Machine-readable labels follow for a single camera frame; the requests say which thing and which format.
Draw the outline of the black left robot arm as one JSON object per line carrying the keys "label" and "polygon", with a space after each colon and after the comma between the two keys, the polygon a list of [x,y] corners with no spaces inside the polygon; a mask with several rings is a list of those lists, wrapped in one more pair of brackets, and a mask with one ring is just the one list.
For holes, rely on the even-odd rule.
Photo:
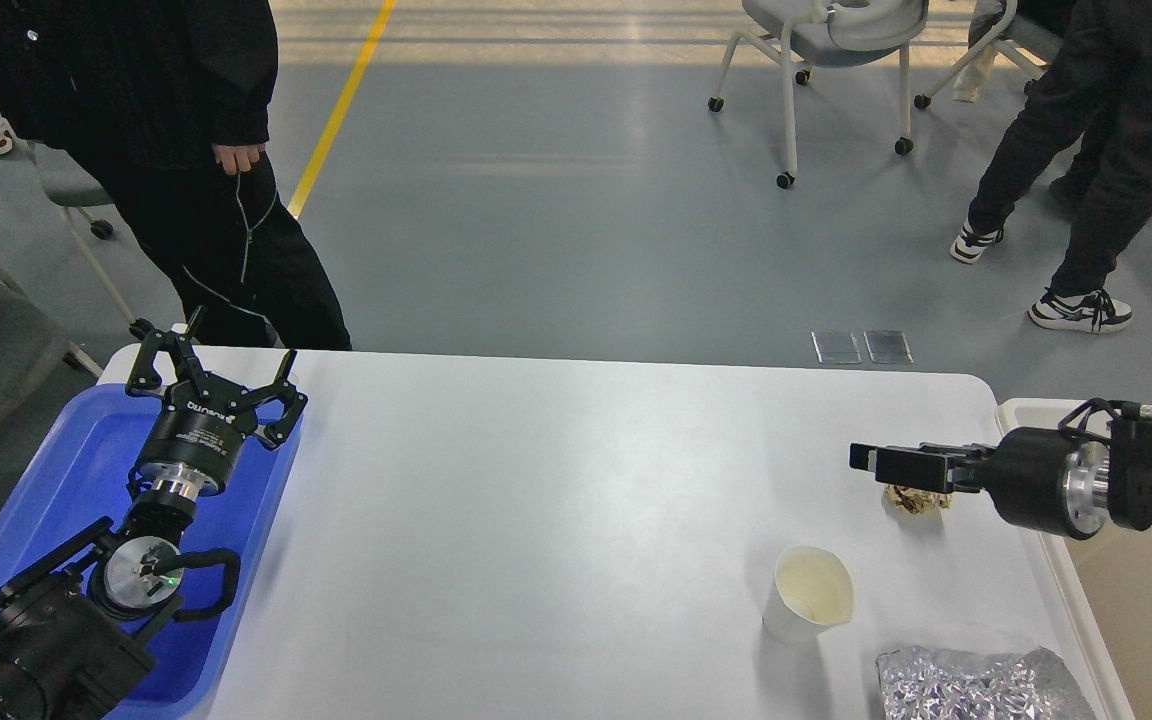
{"label": "black left robot arm", "polygon": [[0,511],[0,719],[174,719],[215,687],[298,444],[294,351],[250,388],[132,324]]}

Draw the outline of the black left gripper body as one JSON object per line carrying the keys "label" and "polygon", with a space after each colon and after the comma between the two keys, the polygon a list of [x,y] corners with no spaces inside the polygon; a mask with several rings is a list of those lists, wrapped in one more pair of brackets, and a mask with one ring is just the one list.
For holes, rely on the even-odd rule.
{"label": "black left gripper body", "polygon": [[170,478],[191,484],[187,497],[219,495],[247,437],[259,427],[257,409],[274,400],[266,388],[250,389],[218,374],[179,379],[168,387],[132,374],[131,396],[151,395],[160,397],[161,410],[132,464],[132,498]]}

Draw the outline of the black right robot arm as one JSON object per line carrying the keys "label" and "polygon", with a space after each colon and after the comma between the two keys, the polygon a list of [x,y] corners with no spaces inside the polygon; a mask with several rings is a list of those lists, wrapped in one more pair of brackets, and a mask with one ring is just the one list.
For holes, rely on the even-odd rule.
{"label": "black right robot arm", "polygon": [[1007,430],[996,445],[854,444],[849,465],[886,486],[987,493],[1007,524],[1087,541],[1107,523],[1152,526],[1152,406],[1089,397],[1055,427]]}

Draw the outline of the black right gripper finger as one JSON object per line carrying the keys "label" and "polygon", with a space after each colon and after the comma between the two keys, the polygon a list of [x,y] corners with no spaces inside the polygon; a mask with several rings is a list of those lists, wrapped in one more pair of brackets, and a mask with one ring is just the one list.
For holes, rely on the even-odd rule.
{"label": "black right gripper finger", "polygon": [[982,462],[996,450],[988,445],[933,445],[916,447],[851,444],[849,467],[873,473],[948,473]]}
{"label": "black right gripper finger", "polygon": [[995,454],[988,446],[878,447],[874,450],[876,479],[888,486],[923,488],[954,495],[980,492],[980,467]]}

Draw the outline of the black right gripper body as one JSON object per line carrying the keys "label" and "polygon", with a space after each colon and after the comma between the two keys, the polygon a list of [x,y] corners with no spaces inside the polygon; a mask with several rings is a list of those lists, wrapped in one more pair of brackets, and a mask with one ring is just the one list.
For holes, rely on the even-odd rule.
{"label": "black right gripper body", "polygon": [[1108,520],[1107,445],[1015,429],[975,471],[1006,523],[1085,541]]}

